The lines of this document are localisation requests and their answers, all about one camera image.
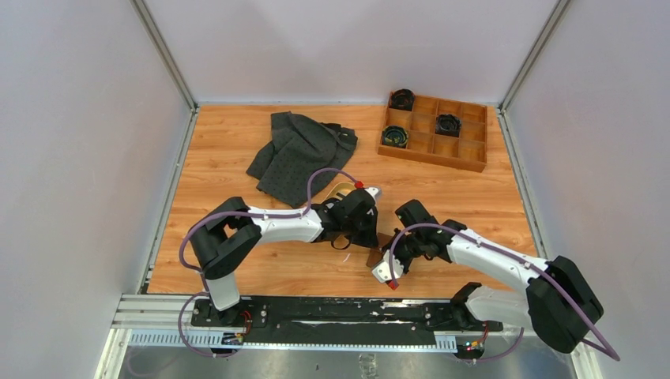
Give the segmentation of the oval wooden card tray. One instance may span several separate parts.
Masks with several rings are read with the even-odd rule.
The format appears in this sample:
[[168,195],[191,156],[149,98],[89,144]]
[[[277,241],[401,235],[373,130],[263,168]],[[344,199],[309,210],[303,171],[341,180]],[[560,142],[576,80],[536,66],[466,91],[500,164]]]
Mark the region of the oval wooden card tray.
[[341,201],[355,189],[355,185],[351,182],[337,183],[326,195],[326,200],[336,199],[337,201]]

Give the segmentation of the brown leather card holder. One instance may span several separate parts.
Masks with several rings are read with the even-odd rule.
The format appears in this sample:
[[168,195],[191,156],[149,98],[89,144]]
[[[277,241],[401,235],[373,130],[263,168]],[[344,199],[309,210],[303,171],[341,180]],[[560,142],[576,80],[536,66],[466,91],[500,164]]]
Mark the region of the brown leather card holder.
[[377,233],[377,245],[369,249],[367,267],[375,267],[384,257],[386,251],[391,247],[394,236],[385,233]]

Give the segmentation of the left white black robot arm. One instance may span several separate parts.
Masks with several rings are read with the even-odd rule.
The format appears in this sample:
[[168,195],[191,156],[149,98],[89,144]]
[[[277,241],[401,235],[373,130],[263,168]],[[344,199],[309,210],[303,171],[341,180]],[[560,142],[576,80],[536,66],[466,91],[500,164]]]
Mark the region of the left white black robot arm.
[[332,193],[322,203],[298,209],[262,209],[231,197],[187,233],[198,260],[197,270],[213,304],[211,314],[221,325],[235,325],[242,316],[235,270],[256,246],[274,242],[333,243],[378,246],[376,186],[355,186],[346,194]]

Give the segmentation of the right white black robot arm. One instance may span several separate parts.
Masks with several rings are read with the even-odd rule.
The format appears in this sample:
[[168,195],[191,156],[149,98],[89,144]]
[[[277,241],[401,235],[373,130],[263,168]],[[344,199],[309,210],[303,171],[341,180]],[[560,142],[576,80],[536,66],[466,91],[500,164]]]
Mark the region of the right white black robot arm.
[[507,285],[498,291],[481,283],[464,286],[452,298],[453,323],[471,329],[481,321],[532,330],[550,348],[571,353],[594,331],[604,307],[577,265],[519,253],[490,241],[455,220],[438,223],[418,201],[402,205],[396,215],[403,229],[382,248],[371,272],[395,288],[412,261],[438,258],[464,265]]

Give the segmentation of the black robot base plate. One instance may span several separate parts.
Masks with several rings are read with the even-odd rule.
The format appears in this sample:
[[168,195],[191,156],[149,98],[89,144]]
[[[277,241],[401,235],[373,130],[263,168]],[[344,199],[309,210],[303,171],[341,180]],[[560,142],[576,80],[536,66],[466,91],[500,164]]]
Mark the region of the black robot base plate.
[[198,299],[194,327],[242,329],[251,343],[430,346],[455,332],[500,332],[497,321],[476,321],[447,300],[400,298],[244,297],[218,311]]

